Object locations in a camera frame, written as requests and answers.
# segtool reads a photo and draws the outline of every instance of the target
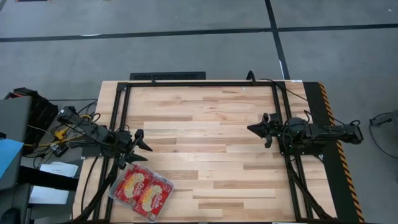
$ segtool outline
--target plastic container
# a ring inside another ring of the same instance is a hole
[[[161,175],[137,164],[127,166],[109,191],[109,196],[154,223],[174,189]]]

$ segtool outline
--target black metal frame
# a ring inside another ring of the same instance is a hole
[[[123,102],[123,107],[122,107],[122,115],[121,115],[121,121],[120,121],[120,126],[119,129],[124,129],[125,124],[126,124],[126,115],[127,115],[127,107],[129,104],[129,98],[130,98],[130,92],[132,87],[153,87],[153,86],[158,86],[158,87],[173,87],[173,86],[269,86],[272,88],[272,94],[274,97],[274,103],[275,103],[275,110],[276,113],[279,117],[280,120],[282,120],[282,112],[280,109],[280,103],[279,103],[279,97],[278,97],[278,86],[285,86],[284,82],[257,82],[256,78],[254,77],[254,74],[252,72],[249,72],[248,77],[246,78],[247,80],[250,81],[242,81],[242,82],[212,82],[212,81],[207,81],[207,82],[193,82],[193,81],[186,81],[186,82],[145,82],[145,83],[118,83],[117,90],[116,90],[116,95],[115,95],[115,100],[114,100],[114,106],[113,106],[113,112],[112,112],[112,117],[111,117],[111,124],[110,124],[110,130],[114,129],[115,123],[116,123],[116,116],[118,114],[118,104],[120,102],[120,97],[121,97],[121,92],[125,90],[125,95],[124,95],[124,102]],[[287,98],[287,92],[286,89],[284,88],[279,88],[279,90],[282,92],[282,99],[284,102],[285,106],[285,112],[287,115],[287,119],[292,117],[290,106],[289,106],[289,100]],[[290,161],[290,155],[285,154],[285,165],[286,168],[289,169],[289,167],[292,167],[291,161]],[[108,163],[109,159],[104,158],[102,170],[101,170],[101,177],[99,180],[99,184],[103,183],[104,179],[106,178],[106,173],[108,170]],[[298,170],[298,175],[297,177],[299,178],[299,181],[302,182],[302,185],[307,188],[306,181],[305,181],[305,175],[304,175],[304,170],[303,170],[303,165],[300,156],[297,156],[296,158],[296,165],[297,165],[297,170]],[[295,213],[295,219],[296,221],[302,220],[301,213],[300,213],[300,207],[299,207],[299,200],[297,197],[297,191],[295,188],[295,181],[294,177],[289,175],[289,170],[287,171],[287,176],[289,180],[289,187],[290,187],[290,192],[292,196],[292,203],[294,207],[294,213]],[[112,204],[113,200],[111,198],[108,198],[107,204],[106,204],[106,214],[105,214],[105,220],[109,220],[111,217],[111,210],[112,210]],[[100,205],[101,201],[96,205],[96,208],[94,210],[94,215],[93,219],[96,220],[98,219],[99,216],[99,210],[100,210]],[[309,220],[313,219],[312,215],[312,208],[307,200],[305,200],[305,208],[306,208],[306,213],[307,213],[307,218]]]

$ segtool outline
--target wooden table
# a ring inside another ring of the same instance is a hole
[[[98,124],[109,125],[117,82],[103,82],[99,94]],[[305,96],[303,83],[286,87]],[[308,103],[288,93],[293,116],[306,118]],[[120,120],[122,93],[117,122]],[[263,113],[275,113],[271,88],[259,87],[143,87],[132,88],[126,124],[134,133],[142,128],[153,152],[137,149],[149,161],[140,164],[175,184],[158,222],[271,222],[294,221],[284,158],[274,141],[264,139],[246,126],[260,122]],[[314,156],[302,156],[309,191],[333,217],[336,216],[323,164]],[[80,214],[82,191],[93,158],[83,163],[73,214]],[[98,188],[99,158],[84,198],[84,206]],[[104,217],[108,192],[101,203]],[[305,217],[303,198],[298,190]],[[111,222],[144,222],[115,202]]]

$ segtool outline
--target yellow and black caution tape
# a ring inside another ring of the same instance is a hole
[[[322,83],[319,83],[319,86],[321,88],[322,97],[325,100],[325,106],[326,106],[326,110],[327,110],[328,115],[329,115],[330,124],[331,125],[335,125],[335,121],[332,119],[333,113],[331,112],[331,108],[330,108],[330,104],[329,104],[328,96],[326,94],[325,87],[323,86]],[[365,222],[365,219],[364,219],[363,214],[362,214],[361,206],[359,205],[358,197],[356,196],[354,183],[353,183],[353,180],[351,178],[351,174],[350,174],[350,172],[348,170],[348,165],[347,165],[346,156],[344,155],[343,145],[341,145],[341,143],[339,141],[337,141],[336,144],[337,144],[338,152],[340,154],[341,163],[342,163],[343,168],[344,168],[344,173],[345,173],[346,178],[347,178],[348,187],[349,187],[349,190],[351,191],[351,196],[353,198],[353,202],[354,202],[354,205],[356,207],[356,213],[358,214],[358,217],[359,217],[359,222]]]

